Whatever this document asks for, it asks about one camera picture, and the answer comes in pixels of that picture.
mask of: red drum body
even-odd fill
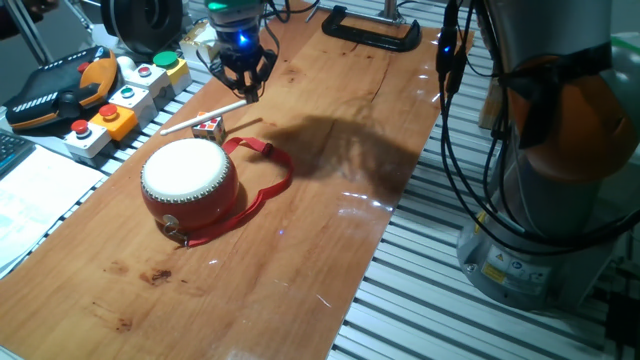
[[[182,139],[158,149],[142,167],[140,179],[153,217],[186,232],[220,220],[238,194],[233,162],[220,146],[204,139]]]

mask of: white box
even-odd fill
[[[125,85],[113,94],[109,102],[133,110],[141,129],[158,116],[158,109],[149,91],[137,86]]]
[[[111,144],[111,136],[105,127],[87,122],[89,134],[82,137],[75,131],[64,137],[64,145],[71,153],[71,156],[78,162],[100,166],[94,158],[99,153],[109,156],[115,152],[115,146]]]
[[[142,64],[125,79],[125,82],[127,85],[148,90],[158,110],[164,109],[176,97],[169,75],[161,67]]]

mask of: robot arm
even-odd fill
[[[248,103],[257,102],[278,60],[276,52],[260,45],[265,1],[207,0],[205,5],[220,45],[220,63],[209,67],[211,74]]]

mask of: orange controller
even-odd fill
[[[24,130],[104,104],[118,79],[111,50],[98,46],[66,56],[34,71],[18,95],[4,106],[13,129]]]

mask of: wooden board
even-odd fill
[[[0,281],[0,344],[26,359],[326,356],[439,106],[437,30],[392,54],[325,36],[325,16],[273,23],[282,52],[264,97],[225,117],[230,136],[293,156],[291,188],[242,228],[177,249],[139,174],[190,131],[154,135]],[[211,81],[165,128],[234,99]],[[232,159],[248,199],[283,173],[245,149]]]

